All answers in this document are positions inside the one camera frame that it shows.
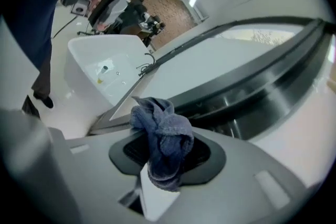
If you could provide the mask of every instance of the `gray plastic housing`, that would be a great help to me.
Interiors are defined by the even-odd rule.
[[[137,177],[121,173],[108,154],[114,143],[136,130],[66,141],[59,130],[19,111],[1,111],[1,126],[6,169],[56,223],[151,223],[118,202],[134,189]],[[225,167],[207,184],[182,187],[156,223],[284,222],[311,195],[292,172],[256,146],[208,130],[193,131],[223,148]],[[256,179],[264,171],[289,198],[281,208],[270,199],[272,189],[265,191]]]

